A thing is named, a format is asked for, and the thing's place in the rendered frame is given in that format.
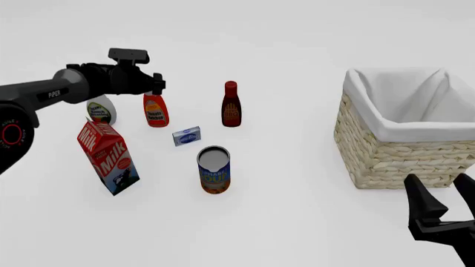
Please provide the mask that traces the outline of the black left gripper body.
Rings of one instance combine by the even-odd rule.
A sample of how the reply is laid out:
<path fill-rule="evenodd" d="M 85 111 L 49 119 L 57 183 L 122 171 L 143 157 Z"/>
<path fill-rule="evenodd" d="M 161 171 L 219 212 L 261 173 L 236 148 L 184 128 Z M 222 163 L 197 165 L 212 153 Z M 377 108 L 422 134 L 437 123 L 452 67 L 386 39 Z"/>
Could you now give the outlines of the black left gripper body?
<path fill-rule="evenodd" d="M 166 81 L 163 79 L 163 75 L 160 73 L 153 73 L 153 86 L 152 86 L 152 93 L 153 94 L 161 94 L 163 90 L 166 88 Z"/>

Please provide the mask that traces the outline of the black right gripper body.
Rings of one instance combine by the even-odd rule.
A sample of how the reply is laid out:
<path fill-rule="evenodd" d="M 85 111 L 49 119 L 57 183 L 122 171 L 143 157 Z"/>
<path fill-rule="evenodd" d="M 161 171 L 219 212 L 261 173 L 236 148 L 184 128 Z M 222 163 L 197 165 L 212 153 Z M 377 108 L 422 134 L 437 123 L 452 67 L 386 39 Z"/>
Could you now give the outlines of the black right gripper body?
<path fill-rule="evenodd" d="M 408 228 L 415 240 L 452 246 L 465 267 L 475 267 L 475 220 L 409 220 Z"/>

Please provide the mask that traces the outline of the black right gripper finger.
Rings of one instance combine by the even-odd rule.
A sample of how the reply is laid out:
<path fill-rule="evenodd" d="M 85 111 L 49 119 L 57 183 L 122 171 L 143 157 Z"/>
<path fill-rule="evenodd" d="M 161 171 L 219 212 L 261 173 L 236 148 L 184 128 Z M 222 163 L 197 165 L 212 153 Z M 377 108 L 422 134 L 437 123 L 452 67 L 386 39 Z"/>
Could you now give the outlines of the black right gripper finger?
<path fill-rule="evenodd" d="M 409 205 L 409 220 L 440 220 L 448 207 L 441 204 L 422 184 L 415 174 L 404 180 Z"/>
<path fill-rule="evenodd" d="M 468 205 L 473 217 L 475 217 L 475 179 L 472 179 L 465 173 L 461 173 L 455 179 L 455 186 Z"/>

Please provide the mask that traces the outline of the red tomato ketchup bottle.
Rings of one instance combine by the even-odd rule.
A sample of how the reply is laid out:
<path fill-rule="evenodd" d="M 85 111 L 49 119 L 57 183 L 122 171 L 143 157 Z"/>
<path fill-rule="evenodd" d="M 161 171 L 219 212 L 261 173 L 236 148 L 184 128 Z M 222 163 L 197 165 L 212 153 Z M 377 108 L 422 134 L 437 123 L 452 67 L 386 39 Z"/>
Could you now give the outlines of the red tomato ketchup bottle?
<path fill-rule="evenodd" d="M 154 95 L 151 91 L 144 93 L 143 107 L 149 126 L 163 128 L 169 124 L 168 109 L 161 95 Z"/>

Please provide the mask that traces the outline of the woven wicker basket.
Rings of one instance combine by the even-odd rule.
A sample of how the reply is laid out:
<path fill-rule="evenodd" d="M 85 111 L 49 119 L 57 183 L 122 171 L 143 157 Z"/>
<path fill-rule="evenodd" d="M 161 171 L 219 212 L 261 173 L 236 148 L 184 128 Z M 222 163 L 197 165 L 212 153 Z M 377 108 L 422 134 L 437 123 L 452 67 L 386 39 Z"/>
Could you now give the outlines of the woven wicker basket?
<path fill-rule="evenodd" d="M 334 140 L 355 187 L 404 188 L 414 174 L 428 188 L 447 188 L 475 164 L 475 141 L 381 142 L 364 126 L 348 95 L 341 96 Z"/>

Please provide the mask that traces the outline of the white cloth basket liner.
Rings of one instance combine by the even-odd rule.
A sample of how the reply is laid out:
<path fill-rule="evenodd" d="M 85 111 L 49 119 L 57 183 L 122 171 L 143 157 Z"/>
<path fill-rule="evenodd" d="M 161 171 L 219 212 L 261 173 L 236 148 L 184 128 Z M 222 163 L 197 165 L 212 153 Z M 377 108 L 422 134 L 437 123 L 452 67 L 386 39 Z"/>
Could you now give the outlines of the white cloth basket liner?
<path fill-rule="evenodd" d="M 444 68 L 351 68 L 343 92 L 381 142 L 475 141 L 475 87 Z"/>

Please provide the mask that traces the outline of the small flat plate on stalk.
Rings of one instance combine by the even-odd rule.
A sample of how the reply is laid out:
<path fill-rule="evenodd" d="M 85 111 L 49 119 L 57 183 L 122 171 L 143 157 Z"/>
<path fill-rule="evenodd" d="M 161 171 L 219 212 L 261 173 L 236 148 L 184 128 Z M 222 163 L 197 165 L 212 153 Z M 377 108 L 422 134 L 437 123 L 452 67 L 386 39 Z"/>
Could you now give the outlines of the small flat plate on stalk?
<path fill-rule="evenodd" d="M 108 70 L 111 70 L 114 67 L 140 70 L 137 64 L 147 65 L 150 62 L 147 50 L 110 48 L 108 51 L 108 58 L 113 59 L 116 62 L 115 65 L 106 65 L 105 68 Z"/>

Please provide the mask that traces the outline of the white ranch dressing bottle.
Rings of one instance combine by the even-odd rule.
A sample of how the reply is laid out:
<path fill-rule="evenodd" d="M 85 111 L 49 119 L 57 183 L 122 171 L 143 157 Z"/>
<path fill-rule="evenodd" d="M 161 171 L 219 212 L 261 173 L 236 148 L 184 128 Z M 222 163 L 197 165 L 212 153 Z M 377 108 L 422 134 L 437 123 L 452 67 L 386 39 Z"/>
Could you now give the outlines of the white ranch dressing bottle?
<path fill-rule="evenodd" d="M 86 109 L 93 122 L 106 122 L 113 125 L 117 120 L 116 108 L 106 95 L 89 99 L 86 102 Z"/>

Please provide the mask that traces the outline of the small blue and silver box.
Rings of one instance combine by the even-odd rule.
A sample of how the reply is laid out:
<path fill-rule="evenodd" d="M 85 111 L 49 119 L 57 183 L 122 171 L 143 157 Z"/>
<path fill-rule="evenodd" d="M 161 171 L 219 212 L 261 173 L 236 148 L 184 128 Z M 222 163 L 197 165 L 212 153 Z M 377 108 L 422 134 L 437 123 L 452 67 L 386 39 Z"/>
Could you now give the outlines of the small blue and silver box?
<path fill-rule="evenodd" d="M 172 134 L 174 145 L 181 146 L 201 139 L 200 127 L 196 126 Z"/>

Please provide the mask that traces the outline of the dark BBQ sauce bottle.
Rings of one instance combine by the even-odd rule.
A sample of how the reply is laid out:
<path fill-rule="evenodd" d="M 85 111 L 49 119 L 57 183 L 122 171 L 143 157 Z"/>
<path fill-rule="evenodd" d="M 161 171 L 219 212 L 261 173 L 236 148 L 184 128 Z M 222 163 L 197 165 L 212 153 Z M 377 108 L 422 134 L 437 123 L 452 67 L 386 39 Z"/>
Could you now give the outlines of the dark BBQ sauce bottle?
<path fill-rule="evenodd" d="M 228 128 L 235 128 L 241 124 L 242 110 L 238 97 L 238 84 L 236 82 L 229 81 L 225 83 L 221 119 L 223 126 Z"/>

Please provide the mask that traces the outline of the red milk carton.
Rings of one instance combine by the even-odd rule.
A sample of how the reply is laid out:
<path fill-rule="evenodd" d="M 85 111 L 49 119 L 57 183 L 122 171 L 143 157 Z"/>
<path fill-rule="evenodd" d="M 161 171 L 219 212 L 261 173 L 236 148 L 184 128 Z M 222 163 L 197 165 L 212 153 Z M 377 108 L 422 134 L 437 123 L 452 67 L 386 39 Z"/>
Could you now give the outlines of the red milk carton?
<path fill-rule="evenodd" d="M 108 123 L 88 120 L 77 141 L 112 195 L 140 180 L 125 140 Z"/>

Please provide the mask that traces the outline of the blue alphabet soup can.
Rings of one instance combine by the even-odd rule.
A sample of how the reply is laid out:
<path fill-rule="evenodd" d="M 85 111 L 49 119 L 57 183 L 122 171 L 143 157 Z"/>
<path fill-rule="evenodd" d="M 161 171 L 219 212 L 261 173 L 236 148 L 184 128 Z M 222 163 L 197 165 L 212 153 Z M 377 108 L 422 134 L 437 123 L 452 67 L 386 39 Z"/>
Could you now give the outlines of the blue alphabet soup can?
<path fill-rule="evenodd" d="M 200 183 L 204 191 L 220 194 L 231 183 L 230 154 L 221 146 L 208 146 L 197 155 Z"/>

